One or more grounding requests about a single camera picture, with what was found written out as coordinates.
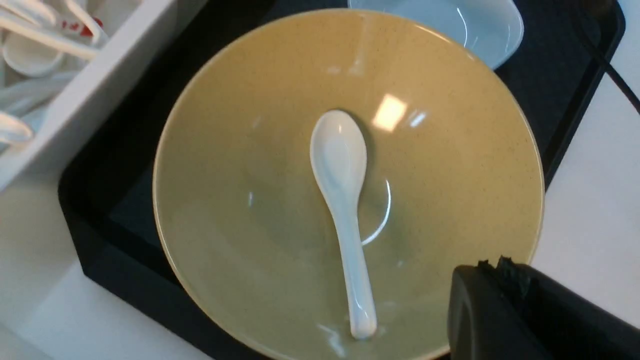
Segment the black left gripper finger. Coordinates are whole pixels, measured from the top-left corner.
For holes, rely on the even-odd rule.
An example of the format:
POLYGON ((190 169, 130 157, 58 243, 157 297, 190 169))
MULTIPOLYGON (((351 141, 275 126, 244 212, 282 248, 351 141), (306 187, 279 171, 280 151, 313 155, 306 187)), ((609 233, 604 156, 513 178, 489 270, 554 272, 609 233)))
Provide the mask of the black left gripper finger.
POLYGON ((637 360, 640 332, 533 267, 501 257, 459 265, 450 360, 637 360))

